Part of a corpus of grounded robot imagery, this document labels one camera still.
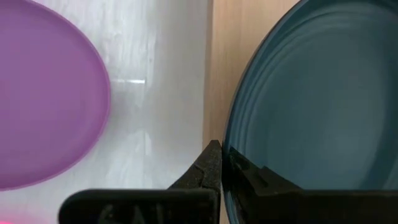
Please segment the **dark blue plate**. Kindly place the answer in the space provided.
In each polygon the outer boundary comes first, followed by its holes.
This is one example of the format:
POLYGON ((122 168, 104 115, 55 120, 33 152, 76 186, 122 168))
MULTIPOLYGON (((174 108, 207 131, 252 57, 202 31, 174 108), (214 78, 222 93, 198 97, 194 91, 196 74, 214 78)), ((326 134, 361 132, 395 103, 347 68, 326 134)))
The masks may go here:
POLYGON ((300 0, 239 83, 229 150, 304 190, 398 191, 398 0, 300 0))

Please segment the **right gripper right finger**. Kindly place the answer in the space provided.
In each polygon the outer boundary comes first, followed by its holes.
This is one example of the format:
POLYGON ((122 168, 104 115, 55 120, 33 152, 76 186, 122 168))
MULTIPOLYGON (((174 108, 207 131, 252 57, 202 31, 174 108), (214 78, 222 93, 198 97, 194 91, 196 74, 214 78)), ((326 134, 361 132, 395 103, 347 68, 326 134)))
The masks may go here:
POLYGON ((397 190, 304 190, 231 148, 223 183, 239 224, 398 224, 397 190))

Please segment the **purple plate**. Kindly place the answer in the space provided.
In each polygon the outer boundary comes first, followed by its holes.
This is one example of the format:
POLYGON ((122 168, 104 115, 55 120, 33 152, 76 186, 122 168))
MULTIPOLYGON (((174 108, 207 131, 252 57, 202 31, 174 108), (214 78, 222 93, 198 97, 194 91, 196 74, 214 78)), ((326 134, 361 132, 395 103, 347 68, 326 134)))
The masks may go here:
POLYGON ((109 75, 79 29, 33 0, 0 0, 0 190, 75 165, 109 107, 109 75))

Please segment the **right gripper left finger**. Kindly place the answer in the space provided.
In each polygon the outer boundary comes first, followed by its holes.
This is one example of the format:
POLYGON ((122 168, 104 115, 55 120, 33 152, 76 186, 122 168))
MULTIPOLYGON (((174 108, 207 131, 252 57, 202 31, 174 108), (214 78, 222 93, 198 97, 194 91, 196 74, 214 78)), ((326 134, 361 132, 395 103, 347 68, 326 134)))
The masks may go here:
POLYGON ((59 224, 219 224, 222 148, 212 140, 169 188, 88 189, 69 196, 59 224))

